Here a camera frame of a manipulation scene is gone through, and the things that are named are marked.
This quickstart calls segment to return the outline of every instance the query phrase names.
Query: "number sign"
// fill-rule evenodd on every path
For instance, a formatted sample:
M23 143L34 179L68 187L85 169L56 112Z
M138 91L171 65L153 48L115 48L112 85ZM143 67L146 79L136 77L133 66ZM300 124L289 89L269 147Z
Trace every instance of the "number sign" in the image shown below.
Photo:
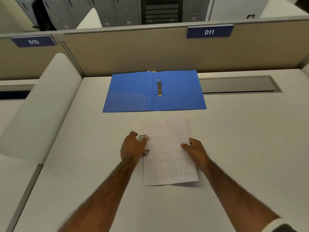
M229 37L234 25L215 25L215 26L198 26L188 27L188 38L208 38L208 37Z
M51 36L11 37L11 40L20 48L56 45Z

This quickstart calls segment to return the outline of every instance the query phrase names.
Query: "metal binder ring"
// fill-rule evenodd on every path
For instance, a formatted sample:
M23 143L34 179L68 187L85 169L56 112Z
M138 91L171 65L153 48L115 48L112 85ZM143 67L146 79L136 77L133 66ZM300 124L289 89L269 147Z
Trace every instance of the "metal binder ring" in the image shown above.
M157 85L158 85L158 96L162 96L162 82L161 80L157 80Z

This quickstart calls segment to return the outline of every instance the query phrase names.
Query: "paper sheet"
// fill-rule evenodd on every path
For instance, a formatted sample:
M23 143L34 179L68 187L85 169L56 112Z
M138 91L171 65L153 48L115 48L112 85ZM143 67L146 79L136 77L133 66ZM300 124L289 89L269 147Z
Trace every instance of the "paper sheet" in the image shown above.
M148 121L144 133L150 148L144 156L144 186L198 181L194 162L180 147L190 145L184 117Z

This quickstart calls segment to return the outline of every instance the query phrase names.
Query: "desk surface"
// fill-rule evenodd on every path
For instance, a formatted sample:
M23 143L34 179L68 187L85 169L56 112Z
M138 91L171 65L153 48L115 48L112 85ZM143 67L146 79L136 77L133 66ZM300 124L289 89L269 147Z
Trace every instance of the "desk surface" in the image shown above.
M272 75L283 93L205 95L207 110L102 113L110 77L84 78L14 232L55 231L120 162L125 136L147 120L184 115L189 136L248 191L299 231L309 228L309 80L300 70L204 73ZM111 231L234 231L205 176L143 186L135 168Z
M0 101L0 135L22 102ZM14 214L36 167L37 164L0 154L0 232L5 232L11 220L14 220Z

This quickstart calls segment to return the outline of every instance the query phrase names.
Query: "person's right hand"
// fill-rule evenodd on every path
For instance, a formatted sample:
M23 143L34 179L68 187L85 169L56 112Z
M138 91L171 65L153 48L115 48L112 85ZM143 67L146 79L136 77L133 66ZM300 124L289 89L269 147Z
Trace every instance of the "person's right hand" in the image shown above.
M182 143L180 146L189 153L191 159L195 162L197 167L203 171L206 167L207 162L209 161L209 157L199 140L189 138L191 146L188 144Z

